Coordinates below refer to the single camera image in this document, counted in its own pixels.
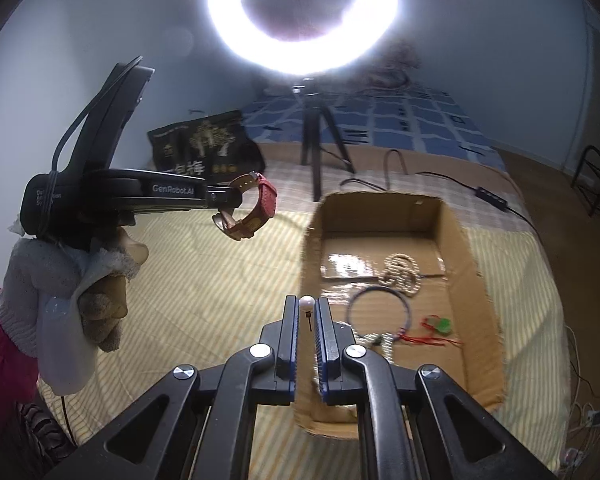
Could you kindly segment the gloved left hand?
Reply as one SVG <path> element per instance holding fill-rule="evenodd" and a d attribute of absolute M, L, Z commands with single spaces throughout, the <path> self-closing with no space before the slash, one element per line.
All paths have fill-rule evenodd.
<path fill-rule="evenodd" d="M 1 328 L 38 366 L 58 396 L 82 390 L 99 352 L 114 352 L 128 315 L 126 285 L 148 247 L 117 229 L 84 250 L 23 237 L 12 248 L 0 291 Z"/>

